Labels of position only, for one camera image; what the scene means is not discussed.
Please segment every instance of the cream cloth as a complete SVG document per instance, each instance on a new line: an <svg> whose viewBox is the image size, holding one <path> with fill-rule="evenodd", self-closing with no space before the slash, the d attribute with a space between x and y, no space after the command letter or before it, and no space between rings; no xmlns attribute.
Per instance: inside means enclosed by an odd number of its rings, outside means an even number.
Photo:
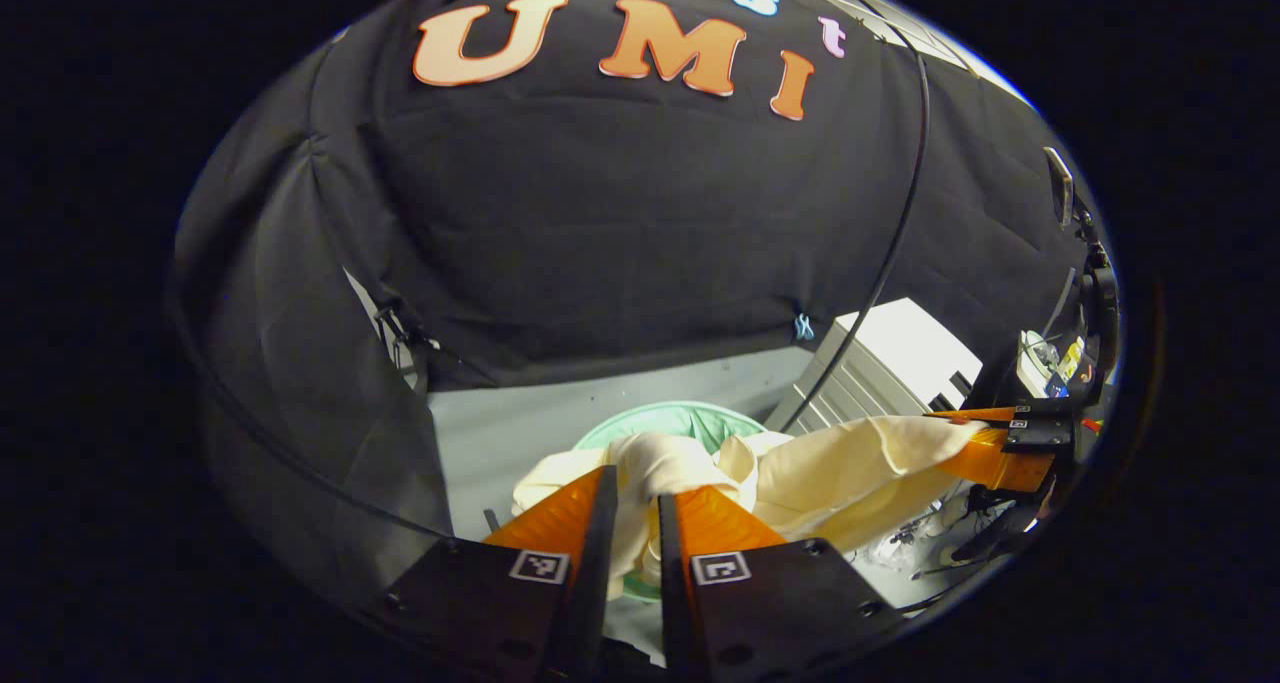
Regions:
<svg viewBox="0 0 1280 683"><path fill-rule="evenodd" d="M637 434L618 437L607 450L562 451L539 460L516 483L511 513L520 515L598 466L618 466L612 600L622 593L627 573L657 570L649 510L659 492L717 486L788 541L820 536L851 551L947 492L957 480L934 466L986 426L887 414L800 437L731 436L713 457L694 437Z"/></svg>

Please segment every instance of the blue clip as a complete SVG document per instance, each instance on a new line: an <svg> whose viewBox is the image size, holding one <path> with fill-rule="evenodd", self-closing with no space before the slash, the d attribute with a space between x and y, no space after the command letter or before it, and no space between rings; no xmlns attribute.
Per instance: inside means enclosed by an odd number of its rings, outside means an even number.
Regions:
<svg viewBox="0 0 1280 683"><path fill-rule="evenodd" d="M805 313L796 315L796 340L813 340L813 326L809 326L809 317Z"/></svg>

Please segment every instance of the green basket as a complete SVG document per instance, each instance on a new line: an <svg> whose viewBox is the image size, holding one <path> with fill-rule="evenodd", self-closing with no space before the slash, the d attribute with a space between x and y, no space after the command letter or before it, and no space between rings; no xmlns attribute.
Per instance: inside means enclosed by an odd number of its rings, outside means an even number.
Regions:
<svg viewBox="0 0 1280 683"><path fill-rule="evenodd" d="M579 443L575 443L573 450L605 449L618 437L655 432L695 437L710 455L719 450L724 437L746 437L764 431L767 431L764 425L756 423L755 420L705 402L655 402L652 405L622 411L604 423L596 425L590 434L585 434ZM622 578L622 595L649 602L662 600L662 591L645 583L635 573L627 573Z"/></svg>

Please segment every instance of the crumpled fabric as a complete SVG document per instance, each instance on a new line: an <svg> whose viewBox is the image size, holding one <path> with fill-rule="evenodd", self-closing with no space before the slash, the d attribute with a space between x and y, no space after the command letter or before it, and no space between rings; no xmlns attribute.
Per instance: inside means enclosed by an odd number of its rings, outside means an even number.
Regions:
<svg viewBox="0 0 1280 683"><path fill-rule="evenodd" d="M635 434L608 449L562 451L516 483L512 515L598 468L618 468L618 510L609 561L609 600L622 577L658 570L655 499L717 486L787 541L823 537L851 551L924 510L956 482L937 469L987 423L886 417L854 420L791 437L727 437L708 455L694 437Z"/></svg>

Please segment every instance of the orange letter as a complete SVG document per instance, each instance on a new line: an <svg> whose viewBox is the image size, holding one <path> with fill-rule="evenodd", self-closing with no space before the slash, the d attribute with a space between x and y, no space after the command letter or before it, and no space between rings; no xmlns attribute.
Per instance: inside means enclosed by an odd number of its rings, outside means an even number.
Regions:
<svg viewBox="0 0 1280 683"><path fill-rule="evenodd" d="M428 18L419 27L422 41L413 58L413 74L430 86L463 86L483 83L520 72L538 55L552 10L568 5L568 0L512 0L507 10L516 14L507 49L489 58L463 58L462 43L476 18L489 13L488 5L458 8Z"/></svg>
<svg viewBox="0 0 1280 683"><path fill-rule="evenodd" d="M804 86L809 82L809 74L813 73L813 63L790 50L782 51L782 86L778 86L778 95L769 98L769 107L782 118L799 122L804 118L804 107L800 107L800 101L804 100Z"/></svg>
<svg viewBox="0 0 1280 683"><path fill-rule="evenodd" d="M685 84L695 91L728 96L733 83L728 74L733 68L737 43L746 40L746 31L733 23L712 18L685 35L676 15L657 0L618 0L626 12L622 36L613 58L600 60L600 72L620 78L643 78L649 74L644 61L645 46L658 65L663 81L672 81L694 58L694 68L685 73Z"/></svg>

